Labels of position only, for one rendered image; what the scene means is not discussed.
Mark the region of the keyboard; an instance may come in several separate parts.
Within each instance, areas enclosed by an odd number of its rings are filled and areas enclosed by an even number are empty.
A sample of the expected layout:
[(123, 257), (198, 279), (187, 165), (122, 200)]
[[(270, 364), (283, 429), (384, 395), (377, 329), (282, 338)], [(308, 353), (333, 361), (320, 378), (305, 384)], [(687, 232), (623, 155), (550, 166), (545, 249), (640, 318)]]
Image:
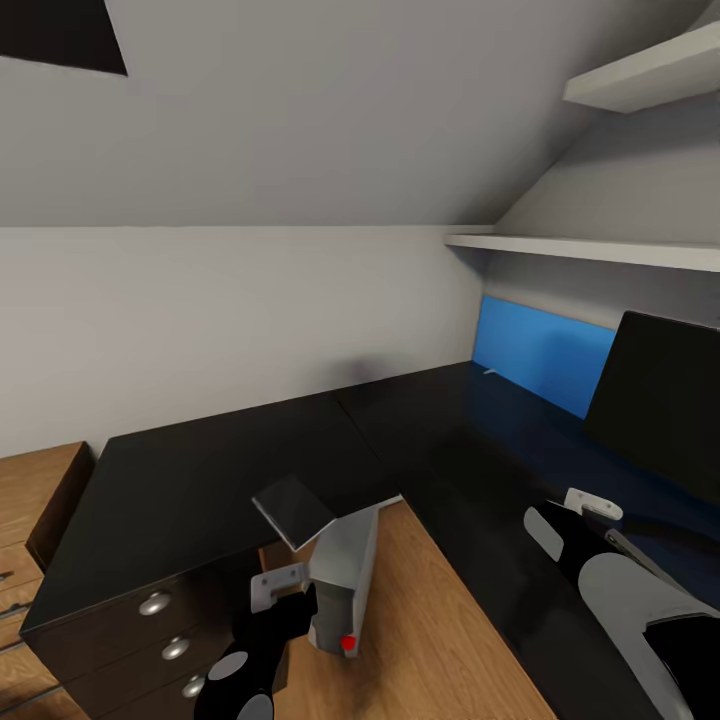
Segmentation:
[(662, 579), (665, 583), (671, 585), (671, 587), (690, 595), (690, 593), (681, 584), (679, 584), (679, 582), (676, 582), (666, 571), (663, 571), (663, 569), (661, 569), (652, 559), (647, 557), (635, 544), (632, 544), (616, 529), (607, 531), (605, 539), (611, 545), (614, 545), (617, 549), (619, 549), (619, 551), (622, 551), (625, 555), (627, 555), (629, 559), (632, 559), (635, 563), (641, 565), (643, 569), (649, 571), (649, 573), (653, 573), (653, 575), (656, 575), (659, 579)]

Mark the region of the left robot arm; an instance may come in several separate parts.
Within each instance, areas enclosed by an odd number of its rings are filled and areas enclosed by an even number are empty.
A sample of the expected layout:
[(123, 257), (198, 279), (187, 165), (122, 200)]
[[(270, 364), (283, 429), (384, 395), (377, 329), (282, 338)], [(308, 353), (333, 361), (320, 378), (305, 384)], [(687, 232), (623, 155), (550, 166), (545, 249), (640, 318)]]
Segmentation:
[(311, 578), (310, 562), (256, 575), (250, 604), (232, 619), (235, 641), (206, 674), (194, 720), (274, 720), (271, 687), (287, 640), (307, 634), (318, 613), (315, 584), (276, 598), (272, 592)]

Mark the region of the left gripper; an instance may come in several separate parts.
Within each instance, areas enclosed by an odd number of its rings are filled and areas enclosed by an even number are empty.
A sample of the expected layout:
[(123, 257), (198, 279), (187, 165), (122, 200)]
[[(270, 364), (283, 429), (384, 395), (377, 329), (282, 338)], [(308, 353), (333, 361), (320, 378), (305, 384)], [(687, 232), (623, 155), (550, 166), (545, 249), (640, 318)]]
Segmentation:
[(235, 641), (242, 640), (242, 636), (252, 628), (266, 628), (274, 632), (280, 644), (280, 658), (282, 659), (287, 640), (307, 634), (310, 629), (311, 615), (318, 613), (315, 584), (311, 583), (307, 592), (278, 598), (272, 608), (252, 614), (252, 608), (240, 609), (232, 619), (233, 635)]

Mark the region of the notebook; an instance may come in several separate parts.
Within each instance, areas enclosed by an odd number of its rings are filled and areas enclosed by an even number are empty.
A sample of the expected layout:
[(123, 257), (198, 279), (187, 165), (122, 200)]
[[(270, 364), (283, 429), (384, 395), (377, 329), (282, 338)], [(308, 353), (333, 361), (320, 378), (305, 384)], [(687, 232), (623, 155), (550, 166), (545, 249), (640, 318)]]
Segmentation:
[(296, 553), (339, 519), (293, 474), (256, 494), (253, 501)]

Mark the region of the monitor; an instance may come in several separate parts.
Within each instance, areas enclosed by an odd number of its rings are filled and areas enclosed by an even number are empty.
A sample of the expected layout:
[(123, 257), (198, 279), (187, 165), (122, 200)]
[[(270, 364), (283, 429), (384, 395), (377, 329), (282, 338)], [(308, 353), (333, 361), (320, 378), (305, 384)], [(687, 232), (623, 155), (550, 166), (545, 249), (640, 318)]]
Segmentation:
[[(720, 511), (720, 329), (624, 313), (581, 431)], [(646, 519), (720, 551), (720, 541)]]

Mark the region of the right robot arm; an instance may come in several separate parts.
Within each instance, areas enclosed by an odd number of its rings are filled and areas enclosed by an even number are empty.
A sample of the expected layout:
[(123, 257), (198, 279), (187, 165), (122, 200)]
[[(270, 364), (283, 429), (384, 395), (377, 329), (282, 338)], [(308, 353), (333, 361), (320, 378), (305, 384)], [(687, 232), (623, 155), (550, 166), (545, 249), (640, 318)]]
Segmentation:
[(612, 501), (570, 488), (563, 502), (525, 512), (527, 533), (596, 615), (665, 720), (720, 720), (720, 611), (629, 559), (606, 525)]

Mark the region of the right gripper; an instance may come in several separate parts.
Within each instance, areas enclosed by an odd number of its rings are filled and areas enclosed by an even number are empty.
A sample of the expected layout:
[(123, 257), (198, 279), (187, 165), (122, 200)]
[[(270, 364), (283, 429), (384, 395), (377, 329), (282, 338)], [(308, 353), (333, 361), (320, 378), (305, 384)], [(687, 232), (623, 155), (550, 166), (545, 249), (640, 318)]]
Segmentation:
[(592, 520), (591, 518), (586, 518), (584, 516), (581, 516), (580, 514), (575, 514), (574, 518), (576, 520), (582, 521), (586, 526), (589, 526), (594, 532), (597, 532), (602, 538), (605, 538), (607, 534), (606, 525), (602, 524), (598, 521)]

